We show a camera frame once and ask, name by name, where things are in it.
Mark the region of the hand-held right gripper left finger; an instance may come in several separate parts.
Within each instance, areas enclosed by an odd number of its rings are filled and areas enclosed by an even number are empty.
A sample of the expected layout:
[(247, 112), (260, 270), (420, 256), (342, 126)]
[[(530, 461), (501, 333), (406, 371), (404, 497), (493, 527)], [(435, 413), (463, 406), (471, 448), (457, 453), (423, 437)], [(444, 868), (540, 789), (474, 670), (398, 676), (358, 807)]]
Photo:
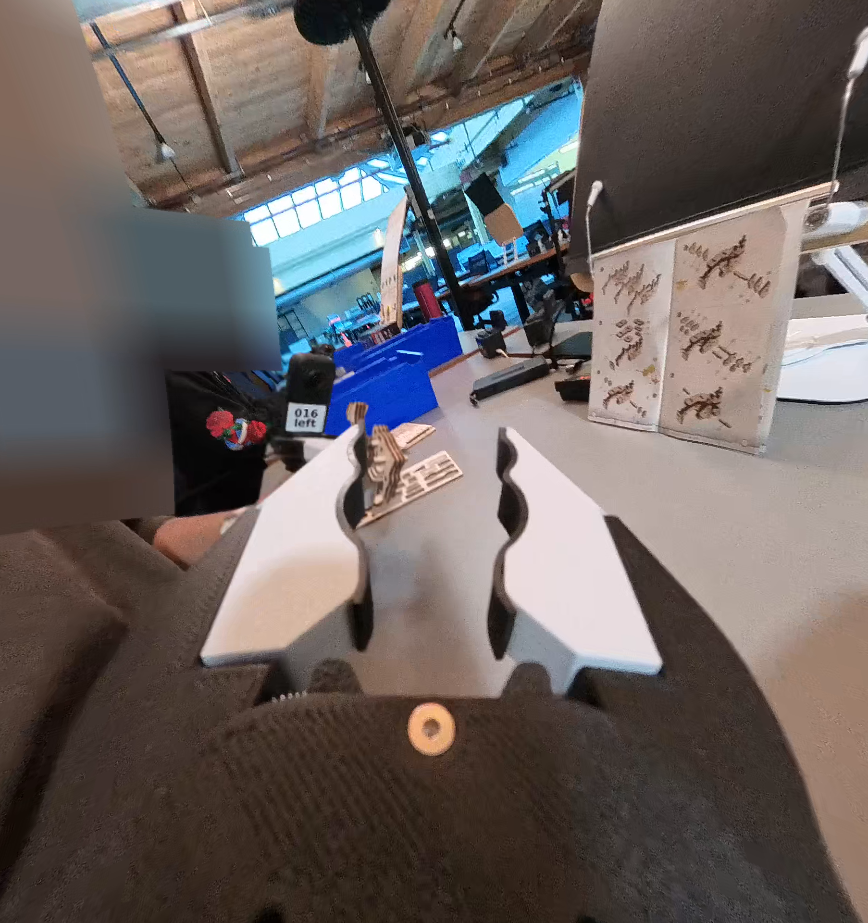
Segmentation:
[(365, 512), (367, 435), (351, 425), (260, 502), (199, 653), (207, 667), (277, 664), (290, 682), (364, 652), (374, 611)]

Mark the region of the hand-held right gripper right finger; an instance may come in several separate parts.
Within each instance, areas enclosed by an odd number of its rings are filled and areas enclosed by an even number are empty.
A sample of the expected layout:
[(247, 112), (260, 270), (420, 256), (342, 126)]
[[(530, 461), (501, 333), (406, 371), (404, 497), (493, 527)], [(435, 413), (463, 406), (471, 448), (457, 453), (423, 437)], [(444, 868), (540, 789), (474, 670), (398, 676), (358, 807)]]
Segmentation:
[(509, 426), (497, 433), (496, 474), (495, 660), (538, 664), (558, 695), (588, 669), (659, 675), (663, 656), (601, 506)]

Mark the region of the layered wooden puzzle model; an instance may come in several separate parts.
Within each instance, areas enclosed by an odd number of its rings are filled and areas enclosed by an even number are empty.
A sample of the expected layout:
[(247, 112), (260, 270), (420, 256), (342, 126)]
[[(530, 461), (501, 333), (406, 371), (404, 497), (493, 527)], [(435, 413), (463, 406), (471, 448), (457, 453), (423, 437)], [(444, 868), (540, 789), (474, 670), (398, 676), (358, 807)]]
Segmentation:
[(347, 406), (350, 424), (361, 424), (366, 439), (366, 464), (364, 466), (364, 492), (366, 511), (359, 525), (364, 526), (393, 510), (400, 499), (405, 453), (399, 447), (393, 432), (385, 424), (374, 424), (367, 430), (366, 417), (369, 406), (363, 401), (352, 401)]

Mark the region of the person's left forearm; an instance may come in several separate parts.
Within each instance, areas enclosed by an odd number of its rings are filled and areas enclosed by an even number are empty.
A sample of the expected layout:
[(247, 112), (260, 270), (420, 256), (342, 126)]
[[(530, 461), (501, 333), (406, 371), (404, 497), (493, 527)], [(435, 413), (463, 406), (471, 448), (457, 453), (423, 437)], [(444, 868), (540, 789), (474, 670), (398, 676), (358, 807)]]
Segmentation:
[(151, 545), (186, 571), (202, 560), (220, 539), (255, 506), (205, 515), (169, 518), (156, 529)]

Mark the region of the grey desk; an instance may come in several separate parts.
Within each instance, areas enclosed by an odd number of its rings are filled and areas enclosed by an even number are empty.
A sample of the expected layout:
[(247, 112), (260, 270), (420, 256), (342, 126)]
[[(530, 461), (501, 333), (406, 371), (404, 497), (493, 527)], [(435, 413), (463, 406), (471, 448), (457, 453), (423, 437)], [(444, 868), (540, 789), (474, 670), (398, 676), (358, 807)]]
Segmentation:
[(749, 455), (587, 419), (547, 377), (473, 407), (509, 362), (431, 377), (434, 434), (463, 477), (362, 531), (374, 632), (351, 660), (377, 694), (494, 695), (486, 636), (497, 550), (497, 430), (516, 429), (652, 551), (736, 647), (783, 725), (824, 838), (868, 921), (868, 401), (780, 401)]

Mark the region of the blue plastic bin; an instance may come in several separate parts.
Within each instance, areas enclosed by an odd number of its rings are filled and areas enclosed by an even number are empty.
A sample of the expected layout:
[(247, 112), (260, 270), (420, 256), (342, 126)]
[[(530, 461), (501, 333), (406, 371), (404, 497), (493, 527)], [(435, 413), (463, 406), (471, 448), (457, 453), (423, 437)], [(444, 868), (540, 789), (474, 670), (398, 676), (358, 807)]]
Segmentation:
[(333, 360), (346, 373), (362, 372), (372, 363), (390, 359), (417, 364), (430, 373), (462, 355), (461, 340), (453, 318), (440, 317), (379, 344), (359, 342), (337, 350)]
[(424, 365), (409, 362), (401, 355), (377, 360), (335, 381), (323, 431), (325, 436), (336, 437), (348, 429), (347, 408), (353, 402), (368, 405), (368, 430), (375, 424), (394, 429), (416, 421), (439, 406)]

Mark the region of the plywood parts sheet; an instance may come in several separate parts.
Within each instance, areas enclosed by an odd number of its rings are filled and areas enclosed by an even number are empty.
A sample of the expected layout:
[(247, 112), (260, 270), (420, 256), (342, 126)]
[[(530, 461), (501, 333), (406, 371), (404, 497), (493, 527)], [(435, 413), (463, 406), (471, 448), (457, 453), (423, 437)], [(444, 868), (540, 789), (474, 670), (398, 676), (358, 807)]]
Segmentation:
[(359, 523), (367, 527), (463, 478), (463, 471), (446, 450), (411, 465), (400, 475), (393, 497), (373, 507)]

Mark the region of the white standing banner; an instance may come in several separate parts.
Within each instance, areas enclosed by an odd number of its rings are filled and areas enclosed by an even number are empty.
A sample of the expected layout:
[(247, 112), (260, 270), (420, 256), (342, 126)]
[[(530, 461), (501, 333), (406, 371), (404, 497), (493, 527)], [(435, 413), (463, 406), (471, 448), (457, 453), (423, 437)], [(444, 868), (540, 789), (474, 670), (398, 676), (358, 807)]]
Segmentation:
[(397, 330), (403, 328), (404, 272), (400, 253), (408, 206), (409, 197), (403, 195), (388, 219), (382, 249), (380, 323)]

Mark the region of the black rectangular case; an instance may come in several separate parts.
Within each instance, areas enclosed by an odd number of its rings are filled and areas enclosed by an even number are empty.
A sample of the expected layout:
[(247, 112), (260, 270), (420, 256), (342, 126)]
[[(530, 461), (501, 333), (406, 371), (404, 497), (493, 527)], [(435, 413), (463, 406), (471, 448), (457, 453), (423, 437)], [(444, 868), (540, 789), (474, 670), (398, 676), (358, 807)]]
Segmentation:
[(477, 407), (483, 399), (505, 393), (549, 375), (551, 365), (543, 357), (535, 356), (507, 368), (478, 378), (468, 396)]

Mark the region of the black upright device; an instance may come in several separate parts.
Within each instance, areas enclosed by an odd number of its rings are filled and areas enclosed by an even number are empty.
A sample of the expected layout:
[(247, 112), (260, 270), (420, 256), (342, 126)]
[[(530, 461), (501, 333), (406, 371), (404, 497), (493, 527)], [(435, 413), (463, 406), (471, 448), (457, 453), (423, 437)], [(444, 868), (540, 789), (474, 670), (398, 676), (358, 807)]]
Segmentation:
[(526, 319), (523, 331), (533, 352), (548, 347), (553, 339), (557, 318), (557, 297), (554, 289), (546, 290), (533, 313)]

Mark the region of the person's olive clothing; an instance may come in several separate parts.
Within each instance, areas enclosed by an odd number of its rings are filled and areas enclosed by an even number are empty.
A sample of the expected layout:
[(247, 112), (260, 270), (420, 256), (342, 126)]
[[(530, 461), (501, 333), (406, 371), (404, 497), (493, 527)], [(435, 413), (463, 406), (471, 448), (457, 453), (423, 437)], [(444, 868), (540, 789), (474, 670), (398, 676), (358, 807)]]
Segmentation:
[(181, 582), (151, 545), (169, 518), (0, 536), (0, 898), (96, 679)]

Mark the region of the printed instruction sheet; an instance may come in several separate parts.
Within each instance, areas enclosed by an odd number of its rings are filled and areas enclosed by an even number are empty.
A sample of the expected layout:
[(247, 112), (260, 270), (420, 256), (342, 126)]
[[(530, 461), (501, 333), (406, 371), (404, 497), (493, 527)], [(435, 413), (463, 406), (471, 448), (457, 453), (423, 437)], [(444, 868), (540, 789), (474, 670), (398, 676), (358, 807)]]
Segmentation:
[(588, 418), (762, 454), (809, 201), (594, 257)]

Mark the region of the white monitor stand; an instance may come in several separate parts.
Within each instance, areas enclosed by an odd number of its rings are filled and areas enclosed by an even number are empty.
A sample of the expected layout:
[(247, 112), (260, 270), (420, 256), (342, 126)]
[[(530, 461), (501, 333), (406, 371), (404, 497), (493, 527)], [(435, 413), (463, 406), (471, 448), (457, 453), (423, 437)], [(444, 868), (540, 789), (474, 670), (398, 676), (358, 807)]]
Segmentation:
[(838, 242), (868, 225), (868, 202), (836, 201), (813, 207), (803, 251), (855, 298), (858, 316), (789, 321), (776, 396), (788, 402), (853, 404), (868, 401), (868, 263), (851, 244)]

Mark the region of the short white gooseneck clip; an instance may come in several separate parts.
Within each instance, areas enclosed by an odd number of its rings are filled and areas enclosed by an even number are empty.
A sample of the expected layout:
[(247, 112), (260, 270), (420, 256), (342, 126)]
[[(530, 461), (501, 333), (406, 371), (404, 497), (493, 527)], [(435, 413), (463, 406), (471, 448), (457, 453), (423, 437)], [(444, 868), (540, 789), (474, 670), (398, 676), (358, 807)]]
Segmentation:
[(585, 239), (586, 239), (586, 251), (587, 251), (587, 266), (589, 275), (594, 277), (594, 247), (592, 243), (592, 231), (591, 231), (591, 217), (593, 208), (600, 198), (604, 189), (604, 184), (600, 180), (595, 180), (592, 182), (589, 189), (587, 201), (585, 204)]

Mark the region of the black monitor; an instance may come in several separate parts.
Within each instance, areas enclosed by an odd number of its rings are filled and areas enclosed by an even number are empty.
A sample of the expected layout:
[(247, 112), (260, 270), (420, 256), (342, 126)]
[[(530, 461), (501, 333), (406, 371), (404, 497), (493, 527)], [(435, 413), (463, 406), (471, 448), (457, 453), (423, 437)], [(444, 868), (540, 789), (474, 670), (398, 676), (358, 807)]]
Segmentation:
[[(592, 250), (827, 182), (868, 1), (605, 1), (583, 81), (569, 271)], [(868, 65), (839, 196), (868, 200)]]

